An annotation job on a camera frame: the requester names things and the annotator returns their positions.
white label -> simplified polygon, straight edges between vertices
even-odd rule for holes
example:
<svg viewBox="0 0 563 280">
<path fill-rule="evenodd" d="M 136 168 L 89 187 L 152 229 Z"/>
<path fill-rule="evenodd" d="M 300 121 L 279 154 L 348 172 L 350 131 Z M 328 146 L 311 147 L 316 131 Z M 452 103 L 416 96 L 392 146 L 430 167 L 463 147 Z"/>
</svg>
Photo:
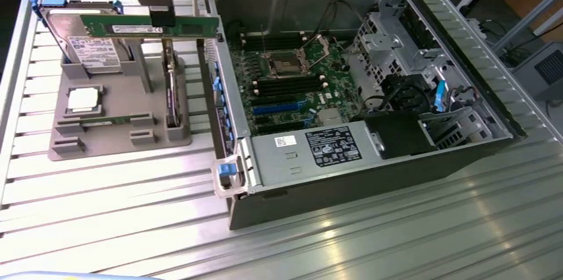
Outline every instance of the white label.
<svg viewBox="0 0 563 280">
<path fill-rule="evenodd" d="M 101 126 L 101 125 L 111 125 L 111 124 L 113 124 L 112 121 L 105 121 L 105 122 L 83 123 L 80 125 L 84 127 L 91 127 L 91 126 Z"/>
<path fill-rule="evenodd" d="M 151 25 L 112 25 L 113 33 L 161 33 L 161 28 Z"/>
<path fill-rule="evenodd" d="M 291 146 L 298 144 L 296 137 L 294 135 L 276 137 L 275 138 L 275 146 L 283 147 L 283 146 Z"/>
<path fill-rule="evenodd" d="M 69 36 L 68 40 L 84 68 L 113 67 L 120 65 L 113 41 L 109 38 Z"/>
</svg>

sticker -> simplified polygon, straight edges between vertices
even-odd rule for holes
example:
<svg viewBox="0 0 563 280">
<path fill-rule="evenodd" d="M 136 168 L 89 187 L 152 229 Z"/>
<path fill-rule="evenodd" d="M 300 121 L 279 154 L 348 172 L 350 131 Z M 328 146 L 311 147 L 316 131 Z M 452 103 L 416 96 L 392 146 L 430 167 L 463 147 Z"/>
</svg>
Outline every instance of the sticker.
<svg viewBox="0 0 563 280">
<path fill-rule="evenodd" d="M 91 127 L 91 126 L 101 126 L 101 125 L 111 125 L 113 124 L 112 121 L 105 121 L 105 122 L 92 122 L 92 123 L 83 123 L 80 124 L 83 127 Z"/>
<path fill-rule="evenodd" d="M 319 167 L 362 159 L 348 126 L 306 133 L 308 147 Z"/>
<path fill-rule="evenodd" d="M 113 33 L 161 33 L 163 29 L 152 25 L 112 25 Z"/>
<path fill-rule="evenodd" d="M 109 38 L 69 36 L 68 40 L 84 68 L 113 67 L 120 65 L 113 41 Z"/>
<path fill-rule="evenodd" d="M 283 147 L 283 146 L 291 146 L 298 144 L 296 137 L 294 135 L 290 136 L 282 136 L 275 138 L 275 146 Z"/>
</svg>

green circuit board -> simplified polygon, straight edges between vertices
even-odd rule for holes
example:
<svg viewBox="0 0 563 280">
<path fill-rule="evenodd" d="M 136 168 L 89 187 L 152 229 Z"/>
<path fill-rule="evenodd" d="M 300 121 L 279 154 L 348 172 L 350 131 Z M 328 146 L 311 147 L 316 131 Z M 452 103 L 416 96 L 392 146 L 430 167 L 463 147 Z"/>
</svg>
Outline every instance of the green circuit board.
<svg viewBox="0 0 563 280">
<path fill-rule="evenodd" d="M 292 49 L 275 50 L 276 53 L 294 52 Z M 363 109 L 363 102 L 356 94 L 356 87 L 352 77 L 342 69 L 342 55 L 335 43 L 330 44 L 330 55 L 311 68 L 310 75 L 324 75 L 328 86 L 319 91 L 291 94 L 296 101 L 302 102 L 302 109 L 264 115 L 255 115 L 252 100 L 257 99 L 253 94 L 252 82 L 256 80 L 270 80 L 270 69 L 263 51 L 241 51 L 231 48 L 231 58 L 233 60 L 235 75 L 239 83 L 239 91 L 244 106 L 244 113 L 253 135 L 263 135 L 271 132 L 260 131 L 260 126 L 280 125 L 284 123 L 306 121 L 304 128 L 322 126 L 319 112 L 323 109 L 338 108 L 342 121 L 346 123 Z M 310 64 L 323 56 L 323 46 L 314 42 L 306 48 L 306 55 Z M 257 123 L 257 118 L 267 117 L 267 123 Z"/>
</svg>

aluminum work surface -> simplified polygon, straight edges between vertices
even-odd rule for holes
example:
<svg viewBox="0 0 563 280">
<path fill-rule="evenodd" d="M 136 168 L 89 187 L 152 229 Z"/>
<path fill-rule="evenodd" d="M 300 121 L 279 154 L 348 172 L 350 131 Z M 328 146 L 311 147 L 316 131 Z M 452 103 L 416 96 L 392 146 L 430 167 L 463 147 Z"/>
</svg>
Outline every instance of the aluminum work surface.
<svg viewBox="0 0 563 280">
<path fill-rule="evenodd" d="M 127 13 L 148 12 L 136 0 L 121 1 Z M 21 65 L 9 59 L 12 77 L 4 75 L 15 81 L 13 97 L 1 95 L 12 102 L 0 155 L 0 275 L 48 270 L 161 279 L 563 277 L 560 135 L 471 39 L 450 2 L 424 1 L 530 137 L 444 180 L 237 231 L 227 229 L 227 204 L 213 195 L 193 42 L 175 44 L 187 63 L 193 143 L 51 162 L 60 51 L 35 16 L 29 26 L 20 22 L 23 41 L 16 32 L 12 52 Z M 179 14 L 191 13 L 191 0 L 175 3 Z M 143 50 L 157 57 L 160 46 L 148 42 Z"/>
</svg>

